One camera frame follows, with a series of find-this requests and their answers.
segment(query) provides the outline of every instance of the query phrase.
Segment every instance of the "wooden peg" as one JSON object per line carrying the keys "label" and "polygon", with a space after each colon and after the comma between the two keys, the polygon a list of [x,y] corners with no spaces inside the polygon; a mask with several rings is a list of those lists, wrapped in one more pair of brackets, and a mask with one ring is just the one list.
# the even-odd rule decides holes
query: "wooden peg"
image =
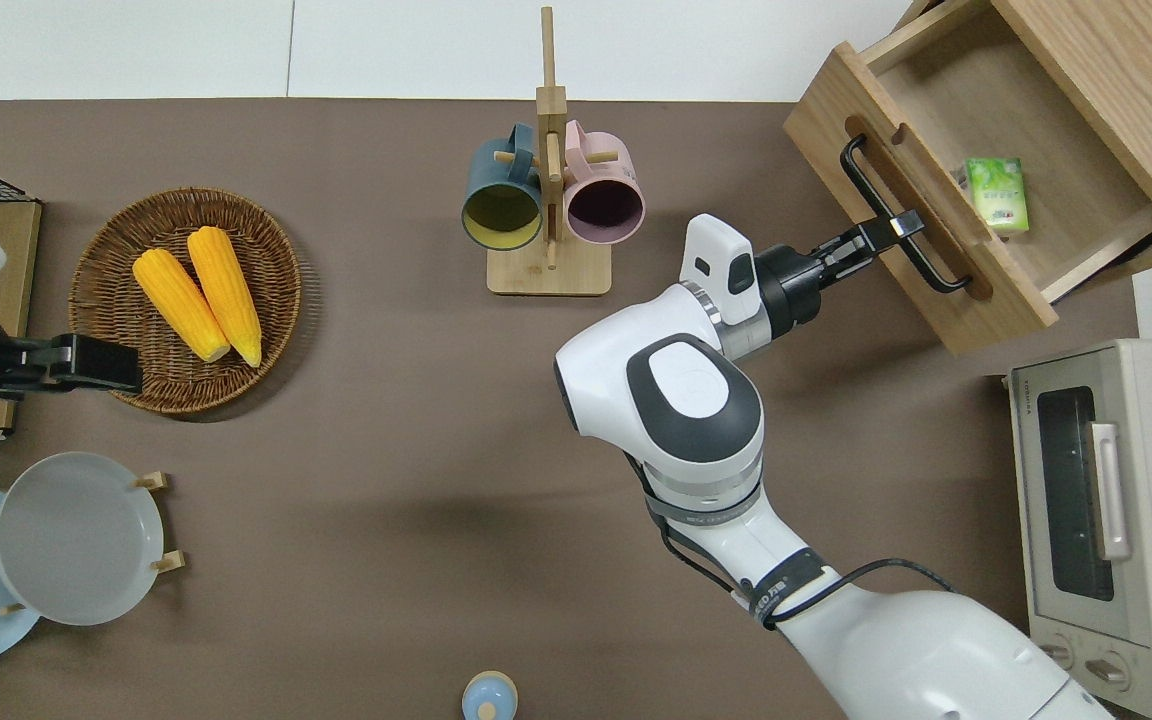
{"label": "wooden peg", "polygon": [[545,167],[548,168],[547,180],[551,183],[563,183],[563,150],[562,143],[558,141],[558,132],[546,132],[545,134],[545,159],[548,161]]}
{"label": "wooden peg", "polygon": [[554,9],[545,5],[540,9],[540,51],[544,54],[545,86],[553,88],[558,84],[554,74]]}
{"label": "wooden peg", "polygon": [[142,475],[138,480],[132,483],[134,488],[146,488],[150,492],[159,491],[159,488],[168,487],[168,475],[164,470],[154,470],[152,473]]}
{"label": "wooden peg", "polygon": [[184,568],[184,553],[179,550],[173,552],[164,553],[162,560],[156,560],[150,562],[150,569],[157,570],[160,575],[168,571],[175,570],[177,568]]}
{"label": "wooden peg", "polygon": [[[497,162],[513,162],[513,152],[507,152],[507,151],[503,151],[503,150],[498,150],[498,151],[493,152],[492,159],[495,160]],[[598,152],[590,152],[589,156],[585,156],[585,160],[590,165],[594,165],[594,164],[599,164],[599,162],[613,162],[613,161],[616,161],[616,160],[620,160],[620,159],[621,159],[621,154],[616,150],[599,150]],[[540,167],[540,158],[532,158],[531,159],[531,167],[539,168]]]}

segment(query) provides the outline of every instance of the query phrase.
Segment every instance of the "blue mug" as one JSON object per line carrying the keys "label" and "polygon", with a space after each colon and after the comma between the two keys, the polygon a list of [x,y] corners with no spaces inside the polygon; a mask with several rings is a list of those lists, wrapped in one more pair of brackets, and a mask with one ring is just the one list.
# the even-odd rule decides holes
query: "blue mug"
{"label": "blue mug", "polygon": [[[508,138],[486,141],[473,152],[461,223],[488,250],[517,250],[540,234],[540,174],[532,167],[536,131],[517,123]],[[497,152],[513,154],[509,161]]]}

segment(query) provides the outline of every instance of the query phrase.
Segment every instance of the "white wall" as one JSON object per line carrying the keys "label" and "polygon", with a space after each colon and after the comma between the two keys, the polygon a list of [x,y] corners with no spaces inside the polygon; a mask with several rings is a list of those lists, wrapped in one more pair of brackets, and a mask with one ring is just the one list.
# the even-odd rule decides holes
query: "white wall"
{"label": "white wall", "polygon": [[[0,99],[516,97],[539,0],[0,0]],[[791,101],[909,0],[552,0],[571,99]]]}

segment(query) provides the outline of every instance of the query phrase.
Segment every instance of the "brown table surface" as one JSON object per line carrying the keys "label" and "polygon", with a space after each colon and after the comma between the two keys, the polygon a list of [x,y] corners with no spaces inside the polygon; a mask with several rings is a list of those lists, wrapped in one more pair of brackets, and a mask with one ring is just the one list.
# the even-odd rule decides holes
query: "brown table surface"
{"label": "brown table surface", "polygon": [[[457,214],[468,157],[529,103],[0,103],[0,176],[46,202],[29,332],[67,329],[83,247],[124,205],[222,187],[283,223],[305,313],[225,414],[174,420],[86,392],[29,397],[0,488],[61,450],[161,469],[184,570],[119,620],[43,620],[0,655],[0,717],[452,717],[506,670],[522,717],[841,712],[764,632],[660,548],[620,452],[576,437],[550,362],[679,273],[687,219],[755,250],[846,227],[781,132],[787,105],[573,103],[632,151],[647,199],[599,300],[498,297]],[[746,361],[767,407],[767,491],[838,569],[902,556],[1024,624],[1006,395],[1021,361],[1135,334],[1130,283],[1062,321],[950,356],[890,276]],[[926,588],[886,570],[870,589]]]}

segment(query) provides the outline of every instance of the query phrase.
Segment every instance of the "black metal handle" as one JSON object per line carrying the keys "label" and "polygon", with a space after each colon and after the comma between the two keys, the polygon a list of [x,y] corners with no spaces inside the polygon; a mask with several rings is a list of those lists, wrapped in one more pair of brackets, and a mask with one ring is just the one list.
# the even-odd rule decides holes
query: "black metal handle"
{"label": "black metal handle", "polygon": [[[847,142],[844,149],[842,149],[842,154],[838,157],[838,162],[842,164],[842,172],[846,173],[847,179],[850,179],[851,184],[855,185],[856,192],[861,194],[861,197],[869,205],[870,210],[874,211],[878,219],[890,220],[895,219],[896,215],[892,213],[890,209],[887,206],[887,202],[882,200],[882,196],[878,195],[878,191],[873,187],[873,183],[869,182],[869,177],[865,177],[865,173],[861,172],[859,165],[856,165],[854,158],[855,151],[859,150],[865,145],[864,132],[856,137],[851,137]],[[922,220],[918,222],[922,229]],[[955,279],[955,281],[947,281],[947,279],[941,276],[941,273],[937,272],[937,266],[932,265],[932,260],[929,260],[927,256],[923,253],[922,247],[916,245],[914,242],[914,234],[909,236],[902,236],[900,242],[897,242],[901,250],[905,251],[905,258],[914,264],[914,268],[918,270],[918,274],[922,275],[923,282],[927,283],[929,287],[934,291],[950,293],[956,290],[963,290],[969,282],[972,282],[972,275],[967,275],[964,278]]]}

